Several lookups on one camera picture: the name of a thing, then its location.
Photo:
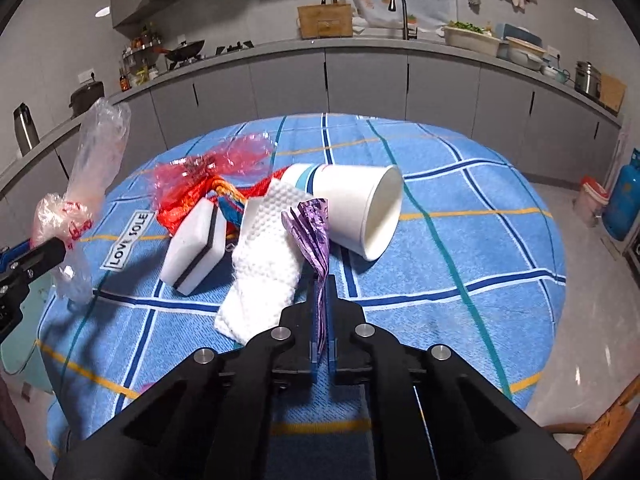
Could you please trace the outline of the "spice rack with bottles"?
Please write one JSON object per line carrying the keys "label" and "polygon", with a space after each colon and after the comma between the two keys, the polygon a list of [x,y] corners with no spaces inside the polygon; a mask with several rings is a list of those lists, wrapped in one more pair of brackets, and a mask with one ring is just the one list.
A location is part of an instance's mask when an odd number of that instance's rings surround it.
{"label": "spice rack with bottles", "polygon": [[162,35],[153,23],[146,23],[137,36],[130,39],[119,67],[119,87],[122,92],[142,86],[157,72],[156,62],[163,52]]}

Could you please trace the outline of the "steel stock pot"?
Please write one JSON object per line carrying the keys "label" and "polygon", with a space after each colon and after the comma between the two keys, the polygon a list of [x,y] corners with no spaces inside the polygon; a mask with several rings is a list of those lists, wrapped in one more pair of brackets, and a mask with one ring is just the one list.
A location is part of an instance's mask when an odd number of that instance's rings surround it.
{"label": "steel stock pot", "polygon": [[588,61],[578,61],[575,68],[574,87],[591,99],[601,95],[601,73]]}

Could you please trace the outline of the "blue gas cylinder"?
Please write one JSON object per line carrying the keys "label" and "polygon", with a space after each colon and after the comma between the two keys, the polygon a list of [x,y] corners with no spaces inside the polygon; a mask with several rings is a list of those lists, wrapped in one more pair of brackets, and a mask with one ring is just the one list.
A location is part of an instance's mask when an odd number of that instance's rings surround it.
{"label": "blue gas cylinder", "polygon": [[631,230],[640,208],[639,150],[635,148],[613,188],[608,206],[602,216],[606,232],[622,242]]}

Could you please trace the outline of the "teal metal bucket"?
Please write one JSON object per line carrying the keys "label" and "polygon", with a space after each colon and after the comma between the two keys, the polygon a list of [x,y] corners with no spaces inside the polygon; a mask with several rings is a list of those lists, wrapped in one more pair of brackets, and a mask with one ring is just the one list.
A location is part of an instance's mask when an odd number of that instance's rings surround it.
{"label": "teal metal bucket", "polygon": [[46,393],[52,392],[49,377],[37,344],[38,326],[51,299],[53,278],[43,274],[29,285],[29,294],[21,305],[22,322],[1,345],[1,362],[6,374]]}

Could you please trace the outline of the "red foam net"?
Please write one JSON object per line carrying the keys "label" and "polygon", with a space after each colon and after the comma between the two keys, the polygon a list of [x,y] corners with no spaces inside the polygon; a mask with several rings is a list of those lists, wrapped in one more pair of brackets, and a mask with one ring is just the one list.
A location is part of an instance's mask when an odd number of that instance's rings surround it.
{"label": "red foam net", "polygon": [[267,193],[272,179],[281,179],[283,167],[248,188],[237,188],[231,182],[209,169],[186,169],[179,164],[161,164],[152,172],[150,187],[156,221],[174,236],[183,221],[201,200],[219,206],[228,222],[227,236],[238,235],[250,198]]}

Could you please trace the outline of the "white black sponge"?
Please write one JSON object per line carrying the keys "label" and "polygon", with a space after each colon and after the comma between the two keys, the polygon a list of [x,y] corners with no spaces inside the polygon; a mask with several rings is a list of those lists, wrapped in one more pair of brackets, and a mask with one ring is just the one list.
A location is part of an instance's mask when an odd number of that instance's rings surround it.
{"label": "white black sponge", "polygon": [[160,280],[182,296],[194,289],[221,262],[226,252],[227,221],[207,198],[201,198],[172,237],[160,269]]}

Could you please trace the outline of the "clear plastic bag red print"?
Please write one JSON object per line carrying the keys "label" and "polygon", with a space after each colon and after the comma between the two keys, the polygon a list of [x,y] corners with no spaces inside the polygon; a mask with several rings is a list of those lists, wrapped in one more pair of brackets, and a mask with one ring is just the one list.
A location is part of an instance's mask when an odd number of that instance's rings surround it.
{"label": "clear plastic bag red print", "polygon": [[92,297],[90,264],[80,239],[100,220],[106,190],[115,180],[126,151],[131,110],[98,99],[79,130],[74,166],[64,194],[49,193],[37,204],[30,246],[51,238],[62,240],[65,256],[53,269],[59,297],[88,304]]}

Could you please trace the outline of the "orange blue snack wrapper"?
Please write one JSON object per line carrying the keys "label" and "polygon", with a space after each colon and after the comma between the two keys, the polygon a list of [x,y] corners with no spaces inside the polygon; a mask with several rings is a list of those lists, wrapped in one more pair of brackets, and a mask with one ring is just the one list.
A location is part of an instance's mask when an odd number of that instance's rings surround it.
{"label": "orange blue snack wrapper", "polygon": [[244,217],[247,198],[230,182],[223,178],[212,181],[215,202],[229,224],[239,228]]}

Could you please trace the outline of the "white paper towel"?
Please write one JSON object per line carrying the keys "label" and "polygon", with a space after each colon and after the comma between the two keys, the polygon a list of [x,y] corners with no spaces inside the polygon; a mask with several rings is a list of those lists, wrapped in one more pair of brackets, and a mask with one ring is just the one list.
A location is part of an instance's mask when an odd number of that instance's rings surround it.
{"label": "white paper towel", "polygon": [[219,333],[246,344],[278,325],[282,310],[292,304],[305,263],[282,214],[310,199],[308,193],[273,179],[264,196],[247,201],[232,252],[233,282],[214,322]]}

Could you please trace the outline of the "wooden knife block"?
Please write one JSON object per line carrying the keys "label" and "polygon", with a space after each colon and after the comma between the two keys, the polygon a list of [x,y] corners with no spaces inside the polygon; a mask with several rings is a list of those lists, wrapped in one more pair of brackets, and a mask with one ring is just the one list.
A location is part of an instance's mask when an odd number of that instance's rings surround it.
{"label": "wooden knife block", "polygon": [[303,39],[352,36],[352,6],[347,3],[314,4],[297,8]]}

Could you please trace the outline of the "grey lower cabinets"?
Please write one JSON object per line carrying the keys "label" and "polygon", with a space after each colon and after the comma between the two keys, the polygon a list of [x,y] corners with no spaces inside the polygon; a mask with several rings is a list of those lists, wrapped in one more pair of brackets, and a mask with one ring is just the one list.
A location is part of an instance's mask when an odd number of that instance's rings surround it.
{"label": "grey lower cabinets", "polygon": [[566,84],[491,56],[423,41],[266,44],[179,68],[122,94],[131,134],[119,169],[214,129],[307,113],[370,115],[452,129],[529,180],[605,180],[622,123]]}

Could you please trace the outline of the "gas stove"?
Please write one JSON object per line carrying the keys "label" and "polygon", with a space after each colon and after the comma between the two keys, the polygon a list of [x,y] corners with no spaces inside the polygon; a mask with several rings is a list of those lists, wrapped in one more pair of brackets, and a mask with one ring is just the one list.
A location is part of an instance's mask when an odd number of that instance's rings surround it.
{"label": "gas stove", "polygon": [[237,41],[235,44],[216,47],[215,55],[219,56],[219,55],[239,52],[239,51],[253,49],[253,48],[254,48],[254,44],[250,40]]}

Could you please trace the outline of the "pink cellophane wrapper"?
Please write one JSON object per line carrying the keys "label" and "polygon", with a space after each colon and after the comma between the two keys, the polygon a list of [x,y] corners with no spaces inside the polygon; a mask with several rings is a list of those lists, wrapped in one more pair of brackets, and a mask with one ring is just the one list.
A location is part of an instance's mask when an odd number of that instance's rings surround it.
{"label": "pink cellophane wrapper", "polygon": [[215,144],[199,155],[186,155],[156,164],[149,173],[154,203],[183,195],[188,188],[210,177],[255,180],[265,177],[277,143],[266,132],[244,133]]}

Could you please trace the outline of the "purple foil wrapper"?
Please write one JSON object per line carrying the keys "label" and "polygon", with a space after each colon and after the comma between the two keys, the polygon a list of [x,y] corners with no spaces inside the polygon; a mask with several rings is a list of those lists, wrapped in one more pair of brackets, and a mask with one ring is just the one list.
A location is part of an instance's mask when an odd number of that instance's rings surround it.
{"label": "purple foil wrapper", "polygon": [[321,359],[326,342],[326,280],[330,267],[329,208],[324,198],[304,200],[281,214],[284,228],[314,272],[312,299],[314,300],[314,338],[317,358]]}

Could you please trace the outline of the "white paper cup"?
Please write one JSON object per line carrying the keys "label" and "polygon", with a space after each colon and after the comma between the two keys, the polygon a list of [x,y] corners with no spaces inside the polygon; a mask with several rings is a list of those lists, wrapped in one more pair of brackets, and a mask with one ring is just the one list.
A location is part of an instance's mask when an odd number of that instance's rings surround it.
{"label": "white paper cup", "polygon": [[386,251],[401,211],[404,180],[397,166],[294,164],[282,181],[326,200],[332,242],[367,261]]}

